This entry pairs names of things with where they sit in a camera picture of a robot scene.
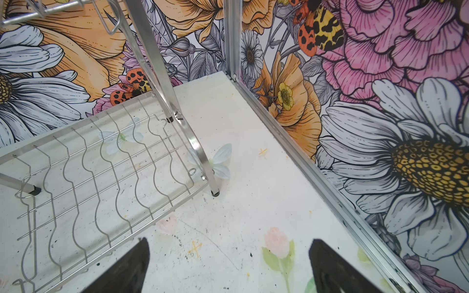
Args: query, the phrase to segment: wire shelf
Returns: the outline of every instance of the wire shelf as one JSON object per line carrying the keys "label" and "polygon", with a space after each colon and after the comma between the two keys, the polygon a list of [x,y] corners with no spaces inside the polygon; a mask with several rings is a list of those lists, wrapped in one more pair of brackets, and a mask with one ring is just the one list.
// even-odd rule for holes
{"label": "wire shelf", "polygon": [[148,92],[9,154],[0,172],[22,182],[8,202],[23,228],[15,285],[59,289],[208,185],[173,124]]}

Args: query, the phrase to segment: dish rack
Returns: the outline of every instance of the dish rack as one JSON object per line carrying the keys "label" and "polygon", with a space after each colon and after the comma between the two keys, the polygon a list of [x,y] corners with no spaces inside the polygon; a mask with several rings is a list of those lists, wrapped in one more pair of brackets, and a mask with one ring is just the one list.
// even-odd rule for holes
{"label": "dish rack", "polygon": [[[98,9],[94,0],[53,8],[44,8],[41,0],[27,1],[35,12],[4,19],[1,25],[90,2]],[[109,34],[124,33],[152,91],[0,157],[0,184],[17,190],[14,197],[5,194],[4,205],[24,228],[16,239],[17,249],[23,249],[23,278],[13,282],[23,293],[59,290],[207,186],[219,195],[207,156],[181,112],[142,2],[124,0],[136,32],[118,1],[108,2],[115,26],[108,28],[98,15]],[[197,171],[201,178],[193,178]]]}

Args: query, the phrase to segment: small yellow flower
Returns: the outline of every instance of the small yellow flower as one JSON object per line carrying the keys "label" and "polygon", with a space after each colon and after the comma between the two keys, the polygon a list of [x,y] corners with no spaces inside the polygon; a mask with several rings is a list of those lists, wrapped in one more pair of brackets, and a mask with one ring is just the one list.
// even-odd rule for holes
{"label": "small yellow flower", "polygon": [[279,92],[278,92],[279,102],[282,107],[290,111],[293,107],[293,91],[289,88],[285,83],[281,83],[279,85]]}

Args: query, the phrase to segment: scratch mark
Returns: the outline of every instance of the scratch mark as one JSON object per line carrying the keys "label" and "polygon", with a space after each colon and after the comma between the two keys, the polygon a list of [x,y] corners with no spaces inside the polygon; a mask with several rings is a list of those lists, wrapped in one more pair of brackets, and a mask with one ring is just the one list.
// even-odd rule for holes
{"label": "scratch mark", "polygon": [[234,268],[235,268],[236,270],[239,270],[239,269],[235,266],[235,264],[233,263],[233,261],[223,252],[223,250],[221,250],[220,246],[218,246],[215,242],[213,242],[212,239],[208,238],[207,235],[203,234],[202,232],[200,232],[200,231],[197,230],[196,228],[189,226],[189,225],[188,225],[186,222],[184,222],[183,220],[179,220],[179,221],[180,221],[181,223],[183,223],[184,225],[186,225],[187,227],[193,229],[194,231],[199,232],[199,233],[202,234],[205,238],[207,238],[213,245],[215,245],[215,246],[218,248],[218,250],[219,250],[221,253],[223,253],[224,256],[226,256],[226,258],[230,261],[230,263],[234,266]]}
{"label": "scratch mark", "polygon": [[201,248],[202,247],[202,243],[199,243],[199,245],[196,246],[196,242],[195,241],[192,241],[192,249],[189,250],[189,254],[191,253],[196,253],[197,255],[197,258],[200,258],[200,255],[199,255],[199,251],[197,249]]}

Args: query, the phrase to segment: floral wallpaper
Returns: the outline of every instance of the floral wallpaper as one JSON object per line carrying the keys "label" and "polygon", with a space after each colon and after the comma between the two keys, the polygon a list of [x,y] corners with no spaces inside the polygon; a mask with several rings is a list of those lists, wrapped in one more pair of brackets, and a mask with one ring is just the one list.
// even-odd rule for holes
{"label": "floral wallpaper", "polygon": [[[24,0],[4,2],[6,17],[33,12]],[[58,2],[68,1],[42,1],[46,7]],[[225,69],[221,1],[143,3],[173,86]],[[113,27],[116,20],[107,1],[96,4],[107,26]],[[118,30],[108,35],[92,3],[0,28],[0,34],[0,147],[95,115],[151,89],[124,34]]]}
{"label": "floral wallpaper", "polygon": [[429,292],[469,292],[469,1],[260,2],[242,81]]}

